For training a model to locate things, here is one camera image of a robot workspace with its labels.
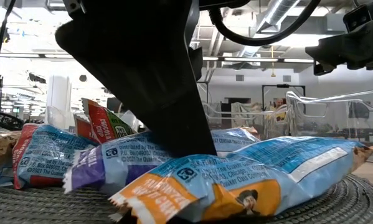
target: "wire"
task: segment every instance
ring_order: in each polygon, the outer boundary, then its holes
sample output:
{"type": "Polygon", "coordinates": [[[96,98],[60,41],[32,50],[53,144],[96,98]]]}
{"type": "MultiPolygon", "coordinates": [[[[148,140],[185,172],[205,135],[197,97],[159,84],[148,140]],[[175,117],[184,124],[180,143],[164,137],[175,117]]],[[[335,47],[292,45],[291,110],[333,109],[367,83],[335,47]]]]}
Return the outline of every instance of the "wire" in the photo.
{"type": "Polygon", "coordinates": [[[0,121],[0,127],[1,128],[7,129],[9,131],[21,131],[21,129],[23,127],[23,124],[24,124],[24,122],[21,119],[15,117],[15,116],[12,116],[10,114],[2,113],[2,112],[0,112],[0,115],[11,118],[11,119],[13,119],[14,121],[17,122],[16,125],[12,125],[12,124],[5,124],[2,121],[0,121]]]}
{"type": "Polygon", "coordinates": [[[244,37],[229,30],[222,21],[224,18],[222,17],[220,9],[211,9],[209,14],[211,22],[224,37],[238,44],[258,47],[273,44],[294,33],[310,17],[320,2],[321,0],[311,0],[311,2],[305,7],[304,11],[300,14],[300,16],[298,16],[292,25],[278,34],[264,38],[244,37]]]}
{"type": "Polygon", "coordinates": [[[6,9],[5,18],[2,21],[2,26],[1,26],[1,30],[0,30],[0,55],[1,55],[2,43],[4,42],[7,18],[11,14],[15,2],[16,2],[16,0],[11,0],[11,2],[9,3],[9,6],[6,9]]]}

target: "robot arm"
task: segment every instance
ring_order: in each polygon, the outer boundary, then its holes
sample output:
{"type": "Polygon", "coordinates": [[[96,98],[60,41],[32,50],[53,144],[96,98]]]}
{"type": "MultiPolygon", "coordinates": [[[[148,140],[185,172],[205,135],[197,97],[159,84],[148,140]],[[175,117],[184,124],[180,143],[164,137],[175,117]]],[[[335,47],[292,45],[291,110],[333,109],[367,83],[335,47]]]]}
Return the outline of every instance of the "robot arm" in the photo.
{"type": "Polygon", "coordinates": [[[65,1],[73,20],[57,30],[59,46],[174,156],[216,154],[196,86],[202,50],[189,48],[198,0],[79,2],[65,1]]]}
{"type": "MultiPolygon", "coordinates": [[[[95,10],[98,5],[93,1],[90,0],[63,0],[66,10],[71,18],[75,18],[77,15],[86,14],[90,10],[95,10]]],[[[229,8],[238,8],[246,5],[249,3],[250,0],[200,0],[199,1],[199,10],[210,10],[210,9],[218,9],[221,7],[229,7],[229,8]]]]}
{"type": "Polygon", "coordinates": [[[347,13],[343,21],[347,34],[324,38],[317,47],[305,48],[315,60],[315,75],[330,73],[343,63],[351,70],[373,70],[373,2],[347,13]]]}

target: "chip bag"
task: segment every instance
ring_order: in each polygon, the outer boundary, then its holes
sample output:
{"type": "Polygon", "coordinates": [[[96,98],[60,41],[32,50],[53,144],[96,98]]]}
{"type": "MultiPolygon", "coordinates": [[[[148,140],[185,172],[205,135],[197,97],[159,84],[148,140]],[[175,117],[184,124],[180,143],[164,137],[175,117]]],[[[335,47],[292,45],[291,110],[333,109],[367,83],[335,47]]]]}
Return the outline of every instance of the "chip bag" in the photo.
{"type": "Polygon", "coordinates": [[[82,105],[100,144],[136,133],[114,113],[97,102],[82,98],[82,105]]]}
{"type": "Polygon", "coordinates": [[[118,221],[128,209],[138,223],[266,217],[325,193],[373,153],[356,141],[280,137],[226,157],[172,159],[114,194],[118,221]]]}
{"type": "Polygon", "coordinates": [[[97,137],[92,131],[91,123],[77,115],[74,115],[75,134],[98,144],[97,137]]]}
{"type": "MultiPolygon", "coordinates": [[[[218,155],[259,141],[243,129],[212,131],[218,155]]],[[[145,172],[164,164],[172,157],[159,145],[151,132],[134,134],[82,152],[64,178],[65,193],[92,186],[112,195],[145,172]]]]}
{"type": "Polygon", "coordinates": [[[60,185],[74,153],[89,143],[48,124],[25,124],[12,153],[15,189],[60,185]]]}
{"type": "Polygon", "coordinates": [[[0,185],[13,182],[12,149],[20,131],[0,132],[0,185]]]}

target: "woven mat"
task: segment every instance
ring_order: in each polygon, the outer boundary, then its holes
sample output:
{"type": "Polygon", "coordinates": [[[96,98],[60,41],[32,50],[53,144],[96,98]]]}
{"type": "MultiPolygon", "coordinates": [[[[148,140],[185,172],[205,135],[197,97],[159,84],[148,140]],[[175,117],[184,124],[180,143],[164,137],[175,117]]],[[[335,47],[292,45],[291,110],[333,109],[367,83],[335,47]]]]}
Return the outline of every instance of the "woven mat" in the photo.
{"type": "Polygon", "coordinates": [[[64,195],[61,188],[0,187],[0,224],[112,223],[115,207],[107,198],[92,189],[64,195]]]}
{"type": "MultiPolygon", "coordinates": [[[[111,223],[115,212],[107,196],[92,189],[64,195],[60,188],[0,188],[0,224],[111,223]]],[[[132,223],[125,218],[123,223],[132,223]]],[[[173,219],[170,223],[187,223],[173,219]]],[[[269,219],[225,220],[248,224],[373,224],[373,185],[349,175],[324,195],[269,219]]]]}

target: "orange label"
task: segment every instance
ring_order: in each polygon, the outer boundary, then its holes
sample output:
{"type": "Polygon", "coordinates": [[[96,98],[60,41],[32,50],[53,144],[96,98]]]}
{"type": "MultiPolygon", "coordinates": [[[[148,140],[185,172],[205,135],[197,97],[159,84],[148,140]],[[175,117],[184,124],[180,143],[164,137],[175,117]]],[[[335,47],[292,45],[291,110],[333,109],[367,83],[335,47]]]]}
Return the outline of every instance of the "orange label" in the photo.
{"type": "Polygon", "coordinates": [[[138,223],[152,223],[153,220],[156,223],[166,223],[197,200],[176,179],[154,174],[141,176],[118,194],[133,208],[133,214],[139,219],[138,223]]]}
{"type": "Polygon", "coordinates": [[[204,211],[202,220],[241,215],[270,216],[280,204],[280,186],[276,180],[264,180],[231,191],[216,184],[212,188],[215,201],[204,211]]]}

